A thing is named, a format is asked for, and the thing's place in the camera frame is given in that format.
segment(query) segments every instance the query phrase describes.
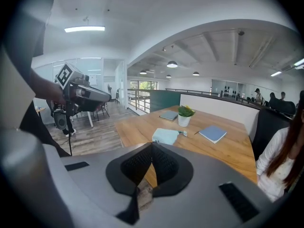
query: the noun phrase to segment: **light blue pouch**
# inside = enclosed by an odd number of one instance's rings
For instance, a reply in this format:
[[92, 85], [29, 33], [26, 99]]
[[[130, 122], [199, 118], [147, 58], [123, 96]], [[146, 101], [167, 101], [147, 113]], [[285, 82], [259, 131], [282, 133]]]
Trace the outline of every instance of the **light blue pouch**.
[[158, 128], [152, 136], [152, 141], [173, 145], [179, 134], [176, 130]]

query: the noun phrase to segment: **wooden floor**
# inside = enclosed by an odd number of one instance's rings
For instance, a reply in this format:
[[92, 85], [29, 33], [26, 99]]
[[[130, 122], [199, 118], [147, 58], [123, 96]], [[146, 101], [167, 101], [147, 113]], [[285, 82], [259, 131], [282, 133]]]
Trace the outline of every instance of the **wooden floor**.
[[[120, 137], [114, 126], [114, 123], [123, 119], [137, 116], [130, 109], [124, 109], [120, 104], [115, 102], [107, 103], [107, 111], [110, 115], [100, 111], [98, 113], [99, 121], [91, 113], [94, 127], [91, 127], [87, 116], [76, 118], [72, 122], [73, 128], [77, 130], [76, 134], [71, 136], [71, 146], [73, 155], [89, 154], [103, 152], [122, 148]], [[68, 153], [70, 153], [68, 137], [55, 126], [49, 125], [48, 130], [53, 139]]]

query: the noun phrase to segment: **wooden tabletop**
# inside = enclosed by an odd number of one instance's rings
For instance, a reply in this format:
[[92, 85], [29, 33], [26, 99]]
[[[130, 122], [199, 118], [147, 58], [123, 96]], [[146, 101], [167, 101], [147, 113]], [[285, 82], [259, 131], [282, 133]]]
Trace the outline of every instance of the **wooden tabletop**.
[[39, 112], [42, 112], [42, 111], [45, 110], [45, 109], [46, 109], [46, 108], [43, 107], [43, 108], [37, 109], [36, 112], [39, 113]]
[[[178, 106], [115, 123], [124, 146], [130, 147], [140, 143], [151, 142], [157, 128], [187, 131], [188, 136], [185, 137], [180, 134], [174, 146], [219, 159], [256, 183], [255, 158], [249, 136], [243, 124], [196, 111], [189, 125], [187, 127], [180, 127], [177, 118], [174, 121], [170, 121], [159, 117], [167, 110], [177, 112]], [[227, 134], [216, 144], [213, 144], [200, 134], [195, 134], [210, 125], [215, 125], [227, 131]], [[152, 187], [157, 186], [153, 166], [150, 167], [145, 178]]]

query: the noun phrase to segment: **long brown hair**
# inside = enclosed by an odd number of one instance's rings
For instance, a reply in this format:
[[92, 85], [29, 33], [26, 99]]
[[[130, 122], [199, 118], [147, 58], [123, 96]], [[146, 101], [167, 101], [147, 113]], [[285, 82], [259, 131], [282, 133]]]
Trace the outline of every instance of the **long brown hair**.
[[[296, 142], [298, 135], [300, 133], [300, 130], [302, 128], [303, 122], [302, 122], [302, 112], [304, 110], [304, 90], [300, 93], [300, 101], [297, 113], [295, 115], [295, 118], [290, 124], [289, 131], [285, 140], [285, 143], [280, 151], [280, 153], [270, 162], [267, 170], [266, 175], [268, 177], [273, 174], [276, 169], [285, 162], [285, 160], [288, 157], [288, 154], [291, 151], [291, 148], [293, 147], [294, 143]], [[292, 166], [292, 169], [290, 170], [288, 176], [284, 179], [284, 184], [289, 187], [295, 179], [300, 174], [302, 168], [304, 166], [304, 146], [301, 147], [301, 150], [296, 157], [294, 164]]]

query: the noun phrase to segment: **book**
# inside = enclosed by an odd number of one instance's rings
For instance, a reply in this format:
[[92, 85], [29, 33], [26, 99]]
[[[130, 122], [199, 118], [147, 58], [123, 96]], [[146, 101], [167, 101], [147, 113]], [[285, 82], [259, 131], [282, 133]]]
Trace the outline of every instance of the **book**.
[[199, 131], [199, 134], [203, 135], [206, 139], [213, 143], [217, 143], [222, 137], [226, 135], [226, 131], [216, 126], [209, 126]]
[[178, 112], [166, 111], [165, 113], [161, 114], [160, 117], [173, 121], [177, 117], [177, 115]]

